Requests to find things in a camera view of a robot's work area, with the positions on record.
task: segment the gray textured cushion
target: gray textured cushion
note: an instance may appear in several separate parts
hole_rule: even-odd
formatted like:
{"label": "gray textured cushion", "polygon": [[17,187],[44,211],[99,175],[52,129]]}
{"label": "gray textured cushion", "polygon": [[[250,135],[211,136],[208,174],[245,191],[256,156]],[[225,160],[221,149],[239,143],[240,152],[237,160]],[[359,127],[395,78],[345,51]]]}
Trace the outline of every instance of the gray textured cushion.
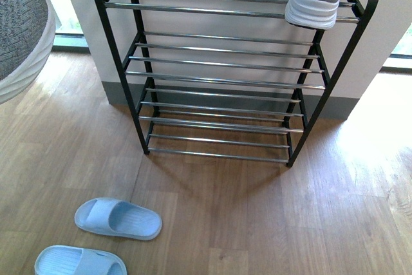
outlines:
{"label": "gray textured cushion", "polygon": [[36,47],[47,17],[45,0],[0,0],[0,80]]}

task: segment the slipper strap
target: slipper strap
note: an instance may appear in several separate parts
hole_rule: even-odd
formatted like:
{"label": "slipper strap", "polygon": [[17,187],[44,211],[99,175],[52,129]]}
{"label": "slipper strap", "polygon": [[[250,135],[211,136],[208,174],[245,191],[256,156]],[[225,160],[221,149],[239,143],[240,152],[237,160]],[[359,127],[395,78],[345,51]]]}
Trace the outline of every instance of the slipper strap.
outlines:
{"label": "slipper strap", "polygon": [[82,249],[82,256],[73,275],[107,275],[116,261],[111,256],[102,256],[90,249]]}
{"label": "slipper strap", "polygon": [[85,226],[96,230],[96,232],[113,231],[109,226],[109,218],[113,208],[121,202],[117,199],[96,199],[86,218]]}

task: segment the slipper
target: slipper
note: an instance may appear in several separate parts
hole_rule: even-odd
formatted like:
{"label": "slipper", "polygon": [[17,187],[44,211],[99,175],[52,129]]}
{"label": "slipper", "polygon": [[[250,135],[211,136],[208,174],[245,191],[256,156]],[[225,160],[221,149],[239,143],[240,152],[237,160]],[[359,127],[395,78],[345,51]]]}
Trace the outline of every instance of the slipper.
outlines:
{"label": "slipper", "polygon": [[96,198],[79,207],[75,223],[80,229],[108,236],[152,240],[162,219],[149,209],[114,198]]}
{"label": "slipper", "polygon": [[43,250],[34,264],[36,275],[127,275],[115,254],[95,249],[54,245]]}

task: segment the chair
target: chair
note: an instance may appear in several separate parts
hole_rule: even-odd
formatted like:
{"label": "chair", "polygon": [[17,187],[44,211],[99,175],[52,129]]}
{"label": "chair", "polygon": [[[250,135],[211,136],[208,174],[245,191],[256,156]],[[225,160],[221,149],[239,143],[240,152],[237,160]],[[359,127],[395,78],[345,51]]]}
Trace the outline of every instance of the chair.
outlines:
{"label": "chair", "polygon": [[52,50],[54,35],[49,0],[0,0],[0,104],[38,76]]}

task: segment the sunlight on floor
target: sunlight on floor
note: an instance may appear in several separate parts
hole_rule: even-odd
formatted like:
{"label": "sunlight on floor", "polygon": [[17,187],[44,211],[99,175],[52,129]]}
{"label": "sunlight on floor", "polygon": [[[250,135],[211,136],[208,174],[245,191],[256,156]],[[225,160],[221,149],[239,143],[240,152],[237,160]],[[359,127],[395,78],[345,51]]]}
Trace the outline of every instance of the sunlight on floor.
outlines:
{"label": "sunlight on floor", "polygon": [[378,74],[341,126],[340,146],[351,156],[376,162],[412,148],[411,99],[412,75]]}

